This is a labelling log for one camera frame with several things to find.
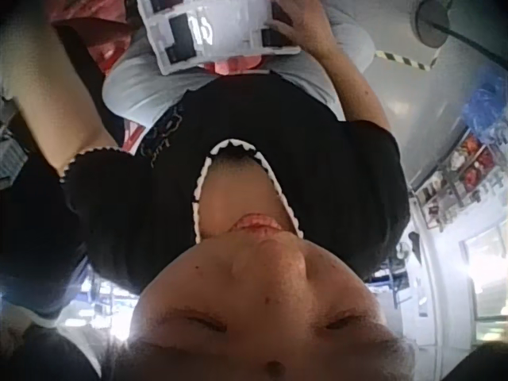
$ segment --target shirt sleeve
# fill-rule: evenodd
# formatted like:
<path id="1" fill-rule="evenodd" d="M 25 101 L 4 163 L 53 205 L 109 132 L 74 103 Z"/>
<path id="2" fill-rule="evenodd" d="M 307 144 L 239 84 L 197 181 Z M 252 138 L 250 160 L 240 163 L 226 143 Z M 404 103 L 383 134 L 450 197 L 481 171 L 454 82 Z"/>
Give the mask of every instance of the shirt sleeve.
<path id="1" fill-rule="evenodd" d="M 61 181 L 67 203 L 80 218 L 94 270 L 139 294 L 149 282 L 143 263 L 153 231 L 149 162 L 101 148 L 76 156 Z"/>
<path id="2" fill-rule="evenodd" d="M 409 194 L 393 135 L 368 121 L 348 123 L 348 135 L 366 178 L 371 205 L 364 216 L 370 231 L 364 232 L 372 250 L 351 263 L 362 277 L 369 276 L 394 250 L 410 219 Z"/>

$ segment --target grey shorts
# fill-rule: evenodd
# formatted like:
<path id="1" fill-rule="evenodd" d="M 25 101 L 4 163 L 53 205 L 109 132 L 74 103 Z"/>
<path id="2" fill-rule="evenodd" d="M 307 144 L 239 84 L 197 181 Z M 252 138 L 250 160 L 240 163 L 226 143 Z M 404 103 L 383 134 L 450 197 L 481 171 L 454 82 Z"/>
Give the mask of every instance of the grey shorts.
<path id="1" fill-rule="evenodd" d="M 325 5 L 337 43 L 360 71 L 374 59 L 375 46 L 368 33 L 335 6 Z M 325 103 L 344 120 L 337 93 L 321 65 L 306 52 L 294 56 L 270 56 L 257 69 L 274 71 Z M 217 78 L 195 67 L 161 75 L 145 29 L 136 33 L 127 52 L 104 83 L 102 96 L 115 114 L 151 128 L 188 90 L 197 90 Z"/>

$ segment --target blue plastic bag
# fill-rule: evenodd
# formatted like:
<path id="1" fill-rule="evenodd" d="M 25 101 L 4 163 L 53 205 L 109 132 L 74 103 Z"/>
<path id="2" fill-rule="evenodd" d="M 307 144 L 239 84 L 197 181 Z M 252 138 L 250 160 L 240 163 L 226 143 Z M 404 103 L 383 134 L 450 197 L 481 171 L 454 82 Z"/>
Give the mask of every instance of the blue plastic bag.
<path id="1" fill-rule="evenodd" d="M 462 109 L 462 116 L 473 134 L 484 144 L 496 141 L 496 129 L 503 124 L 507 105 L 506 73 L 488 69 L 483 75 L 483 85 L 474 91 L 470 101 Z"/>

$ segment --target nose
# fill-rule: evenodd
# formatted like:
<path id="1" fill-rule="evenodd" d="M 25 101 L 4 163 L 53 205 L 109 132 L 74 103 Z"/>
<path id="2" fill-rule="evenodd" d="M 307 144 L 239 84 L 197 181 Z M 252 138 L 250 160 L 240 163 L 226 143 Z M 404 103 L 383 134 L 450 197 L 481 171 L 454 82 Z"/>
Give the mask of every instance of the nose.
<path id="1" fill-rule="evenodd" d="M 296 237 L 278 234 L 239 253 L 233 277 L 241 285 L 277 298 L 294 298 L 307 284 L 306 258 Z"/>

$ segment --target hand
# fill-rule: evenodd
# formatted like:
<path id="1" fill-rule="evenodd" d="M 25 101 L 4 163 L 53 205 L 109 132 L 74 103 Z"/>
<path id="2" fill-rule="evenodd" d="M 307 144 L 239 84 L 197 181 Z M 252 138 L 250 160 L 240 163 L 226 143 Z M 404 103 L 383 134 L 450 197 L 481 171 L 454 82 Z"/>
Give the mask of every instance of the hand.
<path id="1" fill-rule="evenodd" d="M 338 45 L 321 0 L 272 0 L 293 21 L 293 25 L 271 20 L 267 24 L 300 45 L 316 60 L 324 60 L 337 52 Z"/>

